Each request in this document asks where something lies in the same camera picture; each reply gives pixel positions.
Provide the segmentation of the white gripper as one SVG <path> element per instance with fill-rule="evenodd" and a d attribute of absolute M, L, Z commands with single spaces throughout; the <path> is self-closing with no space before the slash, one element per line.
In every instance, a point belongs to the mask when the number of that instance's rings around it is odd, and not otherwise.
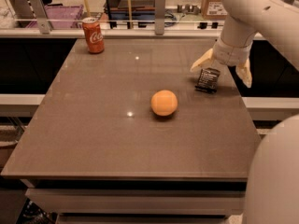
<path fill-rule="evenodd" d="M 212 49 L 209 49 L 192 64 L 190 71 L 195 73 L 200 69 L 210 67 L 214 60 L 216 60 L 222 65 L 236 66 L 236 74 L 242 80 L 243 84 L 247 88 L 250 88 L 252 85 L 249 62 L 251 47 L 252 42 L 249 42 L 246 46 L 228 45 L 220 37 Z"/>

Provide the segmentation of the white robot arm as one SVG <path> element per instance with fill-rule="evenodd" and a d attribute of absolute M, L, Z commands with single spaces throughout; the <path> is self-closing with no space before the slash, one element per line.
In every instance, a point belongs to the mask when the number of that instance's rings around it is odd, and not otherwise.
<path fill-rule="evenodd" d="M 227 17 L 194 72 L 214 62 L 233 66 L 249 84 L 249 51 L 261 34 L 299 69 L 297 7 L 282 0 L 221 0 Z M 262 140 L 249 169 L 242 224 L 299 224 L 299 116 L 281 121 Z"/>

